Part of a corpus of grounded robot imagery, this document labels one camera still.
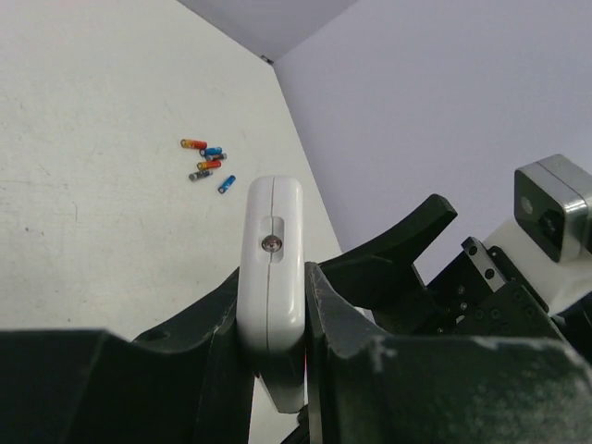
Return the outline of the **blue battery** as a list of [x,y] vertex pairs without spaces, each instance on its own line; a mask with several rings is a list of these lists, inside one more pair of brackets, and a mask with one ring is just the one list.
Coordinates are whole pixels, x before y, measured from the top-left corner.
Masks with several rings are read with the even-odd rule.
[[206,161],[225,160],[228,155],[221,147],[207,147],[200,150],[200,155]]
[[228,176],[223,182],[222,184],[218,187],[218,192],[220,194],[225,194],[228,189],[234,184],[234,182],[236,181],[236,177],[234,175],[230,175]]

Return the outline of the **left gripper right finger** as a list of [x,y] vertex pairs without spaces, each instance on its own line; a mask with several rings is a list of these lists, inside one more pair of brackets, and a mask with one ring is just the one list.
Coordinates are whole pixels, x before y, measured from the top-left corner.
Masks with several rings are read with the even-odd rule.
[[313,443],[587,443],[591,368],[553,339],[393,336],[305,267]]

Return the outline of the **white grey-faced remote control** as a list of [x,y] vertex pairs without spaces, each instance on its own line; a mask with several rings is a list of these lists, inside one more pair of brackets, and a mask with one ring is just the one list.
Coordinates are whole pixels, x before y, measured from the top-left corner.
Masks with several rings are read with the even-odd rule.
[[250,186],[236,320],[240,344],[279,413],[304,405],[303,191],[268,176]]

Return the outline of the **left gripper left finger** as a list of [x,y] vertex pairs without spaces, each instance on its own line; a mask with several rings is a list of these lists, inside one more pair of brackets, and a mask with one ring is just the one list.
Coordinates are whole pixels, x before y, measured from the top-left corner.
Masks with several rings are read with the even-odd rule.
[[245,443],[253,373],[238,278],[125,340],[101,329],[1,334],[5,443]]

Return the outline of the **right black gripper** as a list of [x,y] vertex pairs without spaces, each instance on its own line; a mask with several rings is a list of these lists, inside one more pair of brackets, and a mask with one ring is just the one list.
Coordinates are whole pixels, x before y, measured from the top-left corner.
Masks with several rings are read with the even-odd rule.
[[561,339],[591,359],[591,293],[557,314],[498,246],[475,238],[425,286],[414,262],[457,216],[429,195],[398,224],[320,265],[336,293],[396,335]]

